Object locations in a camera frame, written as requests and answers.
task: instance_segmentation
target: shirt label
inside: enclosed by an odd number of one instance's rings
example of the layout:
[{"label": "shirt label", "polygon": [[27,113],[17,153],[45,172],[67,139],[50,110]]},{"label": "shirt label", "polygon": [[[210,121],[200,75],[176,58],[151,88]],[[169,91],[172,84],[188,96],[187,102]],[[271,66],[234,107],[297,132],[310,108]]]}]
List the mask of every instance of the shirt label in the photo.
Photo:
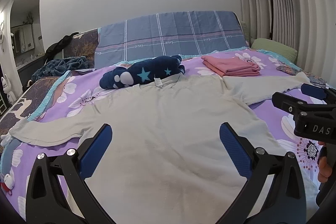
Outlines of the shirt label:
[{"label": "shirt label", "polygon": [[163,83],[160,78],[154,78],[155,85],[158,87],[162,87]]}]

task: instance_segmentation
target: red ribbon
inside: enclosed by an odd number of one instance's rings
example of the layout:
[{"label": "red ribbon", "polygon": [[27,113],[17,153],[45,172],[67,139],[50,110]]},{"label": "red ribbon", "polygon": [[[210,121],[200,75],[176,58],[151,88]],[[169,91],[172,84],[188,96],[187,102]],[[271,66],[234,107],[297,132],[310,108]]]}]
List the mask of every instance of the red ribbon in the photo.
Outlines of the red ribbon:
[{"label": "red ribbon", "polygon": [[8,193],[9,195],[12,195],[12,191],[6,186],[6,184],[4,182],[0,182],[3,190]]}]

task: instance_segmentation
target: blue gripper pad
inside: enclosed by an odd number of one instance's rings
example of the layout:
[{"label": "blue gripper pad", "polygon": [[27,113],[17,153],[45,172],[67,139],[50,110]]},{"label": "blue gripper pad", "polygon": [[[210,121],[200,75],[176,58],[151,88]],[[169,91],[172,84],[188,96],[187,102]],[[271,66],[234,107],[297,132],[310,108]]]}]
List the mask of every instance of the blue gripper pad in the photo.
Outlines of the blue gripper pad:
[{"label": "blue gripper pad", "polygon": [[219,129],[219,137],[228,152],[239,175],[250,179],[252,176],[252,160],[240,144],[236,134],[223,123]]},{"label": "blue gripper pad", "polygon": [[79,176],[81,179],[84,180],[93,175],[111,141],[112,128],[106,125],[80,160]]},{"label": "blue gripper pad", "polygon": [[320,100],[324,100],[327,97],[324,90],[315,85],[302,84],[301,92]]}]

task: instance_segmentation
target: star print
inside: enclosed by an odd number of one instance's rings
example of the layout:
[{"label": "star print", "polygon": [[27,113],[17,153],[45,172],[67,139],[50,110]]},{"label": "star print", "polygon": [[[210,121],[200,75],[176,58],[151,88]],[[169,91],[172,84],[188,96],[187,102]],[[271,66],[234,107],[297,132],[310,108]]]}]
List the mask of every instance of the star print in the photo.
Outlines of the star print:
[{"label": "star print", "polygon": [[165,70],[165,72],[166,72],[167,75],[170,75],[171,70],[168,70],[168,68],[167,68],[167,70]]},{"label": "star print", "polygon": [[142,81],[142,82],[145,82],[145,80],[150,81],[150,79],[148,78],[148,75],[149,75],[150,73],[151,73],[150,71],[145,72],[144,68],[142,68],[142,72],[139,73],[138,76],[141,77],[141,81]]}]

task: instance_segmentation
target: doorway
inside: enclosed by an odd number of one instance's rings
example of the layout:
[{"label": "doorway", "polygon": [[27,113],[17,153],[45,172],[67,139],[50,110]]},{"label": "doorway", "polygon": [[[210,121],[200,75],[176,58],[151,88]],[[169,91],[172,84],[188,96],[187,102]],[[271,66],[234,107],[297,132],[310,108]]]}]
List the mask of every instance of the doorway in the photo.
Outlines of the doorway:
[{"label": "doorway", "polygon": [[40,23],[40,0],[14,0],[10,32],[16,68],[44,56]]}]

